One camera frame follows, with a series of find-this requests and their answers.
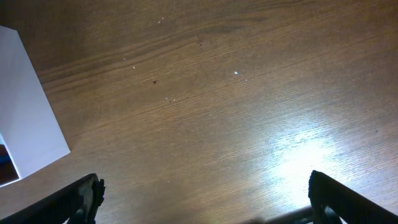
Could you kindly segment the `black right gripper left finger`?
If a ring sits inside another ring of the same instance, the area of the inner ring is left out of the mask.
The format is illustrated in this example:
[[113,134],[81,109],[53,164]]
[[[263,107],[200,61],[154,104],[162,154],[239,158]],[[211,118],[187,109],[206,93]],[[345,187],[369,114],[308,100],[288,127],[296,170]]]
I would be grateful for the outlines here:
[[104,180],[88,174],[61,190],[1,220],[1,223],[95,224],[104,201]]

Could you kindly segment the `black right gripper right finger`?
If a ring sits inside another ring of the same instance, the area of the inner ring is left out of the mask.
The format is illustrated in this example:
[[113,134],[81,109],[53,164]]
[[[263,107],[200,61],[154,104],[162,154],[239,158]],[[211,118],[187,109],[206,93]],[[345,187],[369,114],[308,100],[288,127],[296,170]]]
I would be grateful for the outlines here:
[[308,197],[314,223],[397,223],[397,215],[319,171],[311,173]]

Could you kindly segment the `white cardboard box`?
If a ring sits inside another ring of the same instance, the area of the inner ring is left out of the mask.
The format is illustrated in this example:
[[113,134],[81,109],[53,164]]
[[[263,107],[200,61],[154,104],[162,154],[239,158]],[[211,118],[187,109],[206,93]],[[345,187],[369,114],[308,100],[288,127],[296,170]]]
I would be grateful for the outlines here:
[[1,186],[70,153],[16,30],[1,27]]

